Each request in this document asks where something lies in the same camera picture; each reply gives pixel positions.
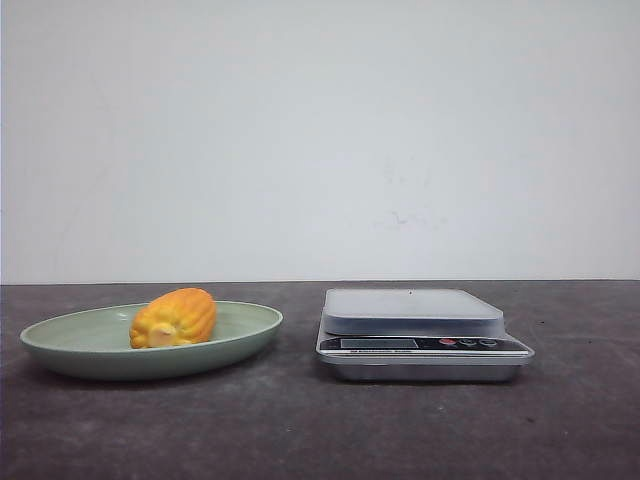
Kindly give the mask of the silver digital kitchen scale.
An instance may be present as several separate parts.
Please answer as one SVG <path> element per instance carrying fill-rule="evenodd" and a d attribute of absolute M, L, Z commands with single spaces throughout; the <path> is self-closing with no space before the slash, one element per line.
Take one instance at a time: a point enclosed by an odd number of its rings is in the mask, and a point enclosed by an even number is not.
<path fill-rule="evenodd" d="M 350 381 L 504 382 L 535 352 L 503 312 L 460 289 L 329 289 L 316 352 Z"/>

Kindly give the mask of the yellow corn cob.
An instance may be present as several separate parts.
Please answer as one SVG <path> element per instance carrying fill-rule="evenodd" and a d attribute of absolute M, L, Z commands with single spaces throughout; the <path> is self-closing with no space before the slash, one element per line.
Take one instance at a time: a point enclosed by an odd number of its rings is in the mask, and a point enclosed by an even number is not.
<path fill-rule="evenodd" d="M 213 296 L 199 288 L 166 293 L 134 316 L 129 343 L 134 349 L 192 345 L 206 342 L 216 324 Z"/>

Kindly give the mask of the light green oval plate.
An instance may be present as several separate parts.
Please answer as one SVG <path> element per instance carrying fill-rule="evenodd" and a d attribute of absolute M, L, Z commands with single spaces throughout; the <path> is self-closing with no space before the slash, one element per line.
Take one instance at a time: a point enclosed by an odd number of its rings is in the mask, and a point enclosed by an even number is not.
<path fill-rule="evenodd" d="M 142 381 L 207 372 L 243 361 L 277 335 L 283 314 L 269 306 L 220 301 L 209 341 L 134 349 L 129 326 L 140 304 L 111 306 L 53 317 L 24 329 L 20 341 L 53 372 L 81 379 Z"/>

